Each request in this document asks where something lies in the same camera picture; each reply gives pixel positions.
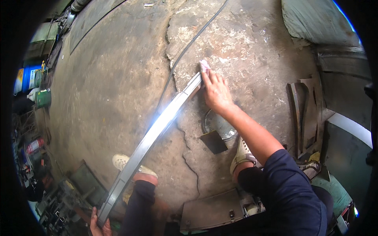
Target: blue container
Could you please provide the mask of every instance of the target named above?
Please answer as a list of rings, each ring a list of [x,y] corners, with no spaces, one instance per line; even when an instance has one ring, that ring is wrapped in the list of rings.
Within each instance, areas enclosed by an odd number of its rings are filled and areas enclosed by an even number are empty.
[[[41,69],[41,65],[24,67],[23,76],[22,76],[22,91],[23,92],[26,92],[37,86],[36,80],[34,77],[37,69]]]

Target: dark pants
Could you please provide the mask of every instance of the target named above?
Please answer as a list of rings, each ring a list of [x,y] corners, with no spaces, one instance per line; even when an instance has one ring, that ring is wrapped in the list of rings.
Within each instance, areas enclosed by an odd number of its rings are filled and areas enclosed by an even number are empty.
[[[269,205],[265,195],[263,172],[257,167],[242,170],[238,176],[238,183],[242,189],[253,195],[259,196],[265,206]],[[333,200],[331,195],[323,188],[312,186],[313,191],[327,208],[327,221],[332,218]],[[134,191],[130,196],[125,217],[119,235],[150,236],[153,231],[151,206],[155,203],[155,186],[149,182],[138,180],[135,182]],[[212,229],[213,234],[225,235],[228,232],[236,233],[239,229],[264,231],[269,228],[270,216],[268,212],[259,213],[232,224]]]

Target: shiny metal bar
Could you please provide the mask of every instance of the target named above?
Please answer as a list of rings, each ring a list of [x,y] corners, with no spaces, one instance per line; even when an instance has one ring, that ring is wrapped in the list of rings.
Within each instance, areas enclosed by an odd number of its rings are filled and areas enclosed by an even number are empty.
[[[102,227],[108,219],[109,213],[114,207],[117,199],[129,184],[130,180],[140,167],[143,158],[149,151],[153,143],[159,136],[163,135],[171,123],[175,120],[180,110],[186,101],[191,99],[201,87],[201,74],[198,72],[188,83],[186,88],[179,93],[172,102],[167,106],[163,113],[158,117],[150,130],[144,136],[142,141],[136,147],[134,153],[131,155],[128,163],[119,173],[112,188],[109,191],[109,196],[102,204],[98,213],[98,226]]]

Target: pink cloth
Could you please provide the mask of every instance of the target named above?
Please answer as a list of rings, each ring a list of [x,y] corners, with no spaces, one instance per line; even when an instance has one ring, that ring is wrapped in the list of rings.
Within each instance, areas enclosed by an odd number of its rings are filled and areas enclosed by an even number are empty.
[[[210,66],[206,60],[200,60],[201,72],[206,72],[209,75]]]

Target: shoe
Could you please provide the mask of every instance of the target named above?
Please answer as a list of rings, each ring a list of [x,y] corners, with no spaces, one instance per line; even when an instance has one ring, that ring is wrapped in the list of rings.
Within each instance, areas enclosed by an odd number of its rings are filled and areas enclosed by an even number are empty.
[[[242,162],[252,162],[253,165],[256,165],[258,162],[256,158],[252,155],[251,151],[249,150],[247,144],[245,143],[244,139],[240,136],[239,137],[239,145],[237,148],[236,155],[231,162],[230,166],[230,173],[231,175],[234,174],[235,168],[238,164]]]
[[[123,170],[125,167],[126,163],[129,161],[129,157],[126,155],[121,155],[121,154],[116,154],[113,156],[113,165],[119,169],[120,171]],[[158,175],[151,169],[145,167],[145,166],[140,166],[137,173],[144,173],[144,174],[150,174],[158,178]]]

